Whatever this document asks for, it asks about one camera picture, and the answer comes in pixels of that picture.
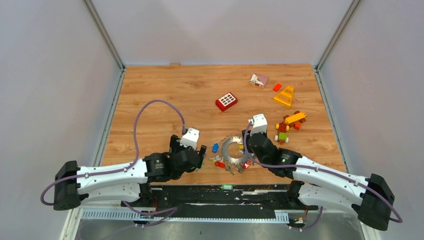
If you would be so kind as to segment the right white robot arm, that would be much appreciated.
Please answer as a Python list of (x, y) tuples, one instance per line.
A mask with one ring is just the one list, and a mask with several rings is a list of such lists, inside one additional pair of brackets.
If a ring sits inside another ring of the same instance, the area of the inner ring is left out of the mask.
[(285, 195), (292, 209), (320, 206), (357, 216), (365, 225), (386, 231), (390, 221), (402, 223), (393, 204), (395, 196), (386, 180), (341, 172), (319, 164), (298, 152), (276, 147), (265, 133), (242, 131), (242, 141), (254, 163), (274, 175), (291, 179)]

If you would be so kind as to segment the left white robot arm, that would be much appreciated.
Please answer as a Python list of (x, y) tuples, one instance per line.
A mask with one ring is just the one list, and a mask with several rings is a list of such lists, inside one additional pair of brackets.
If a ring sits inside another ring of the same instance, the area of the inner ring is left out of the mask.
[(100, 201), (138, 203), (153, 201), (151, 183), (178, 180), (203, 164), (207, 147), (196, 149), (199, 134), (187, 132), (182, 138), (172, 135), (169, 151), (152, 153), (133, 162), (101, 167), (79, 166), (66, 162), (54, 178), (53, 209), (65, 211), (81, 204)]

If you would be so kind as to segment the large grey toothed keyring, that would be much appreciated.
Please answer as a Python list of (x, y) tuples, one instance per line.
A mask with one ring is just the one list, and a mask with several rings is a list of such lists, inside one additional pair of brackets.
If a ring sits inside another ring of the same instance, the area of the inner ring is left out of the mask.
[(248, 160), (248, 156), (243, 149), (238, 149), (243, 145), (241, 134), (233, 134), (225, 137), (220, 142), (220, 158), (224, 163), (240, 168)]

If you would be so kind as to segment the red key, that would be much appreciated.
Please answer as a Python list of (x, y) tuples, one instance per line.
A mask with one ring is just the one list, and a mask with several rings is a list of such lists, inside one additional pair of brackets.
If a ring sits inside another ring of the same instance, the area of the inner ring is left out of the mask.
[(216, 167), (219, 167), (219, 168), (222, 168), (222, 169), (224, 169), (224, 168), (226, 167), (226, 164), (225, 164), (225, 163), (223, 163), (223, 162), (221, 162), (221, 161), (215, 161), (215, 162), (214, 162), (214, 165), (215, 165)]

